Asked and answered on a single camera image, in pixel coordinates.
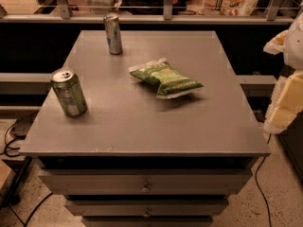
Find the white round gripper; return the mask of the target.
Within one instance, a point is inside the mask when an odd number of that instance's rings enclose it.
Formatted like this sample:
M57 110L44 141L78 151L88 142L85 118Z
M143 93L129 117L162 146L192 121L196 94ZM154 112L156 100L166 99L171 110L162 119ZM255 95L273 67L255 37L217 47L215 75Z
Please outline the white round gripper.
M294 69L303 69L303 13L288 30L270 40L263 51L272 55L283 53L284 62ZM271 134L285 131L303 111L303 72L280 76L274 87L271 103L265 114L263 128Z

